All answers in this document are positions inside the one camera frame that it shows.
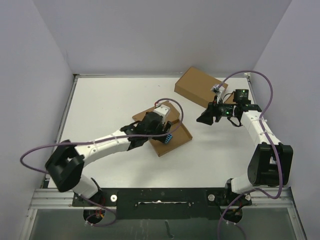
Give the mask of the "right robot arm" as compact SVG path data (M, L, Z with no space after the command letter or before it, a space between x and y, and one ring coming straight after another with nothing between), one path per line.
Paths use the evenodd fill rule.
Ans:
M234 127L245 127L255 147L255 151L247 171L239 177L231 178L226 182L222 192L223 200L232 205L238 201L241 194L261 191L260 186L278 187L272 199L280 197L282 188L289 181L293 159L293 148L283 144L271 131L267 121L263 118L263 111L257 104L249 100L247 89L237 89L234 92L233 103L224 103L220 92L214 90L216 96L209 102L206 110L197 118L198 123L212 125L221 118L234 122Z

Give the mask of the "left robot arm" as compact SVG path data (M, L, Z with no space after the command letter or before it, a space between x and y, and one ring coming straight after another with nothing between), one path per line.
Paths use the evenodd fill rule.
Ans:
M89 145L60 145L56 148L45 164L45 168L60 192L72 190L83 196L91 206L97 205L102 199L98 184L82 172L87 165L118 152L126 152L143 146L145 142L154 139L163 144L172 137L167 134L172 123L167 121L170 109L160 106L145 114L142 120L123 126L114 133L107 135L108 141L99 142L96 139Z

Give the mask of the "small blue block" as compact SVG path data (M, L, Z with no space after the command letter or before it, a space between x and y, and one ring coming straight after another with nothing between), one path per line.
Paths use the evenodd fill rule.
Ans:
M163 143L168 144L171 141L172 137L173 137L172 134L166 135L163 139Z

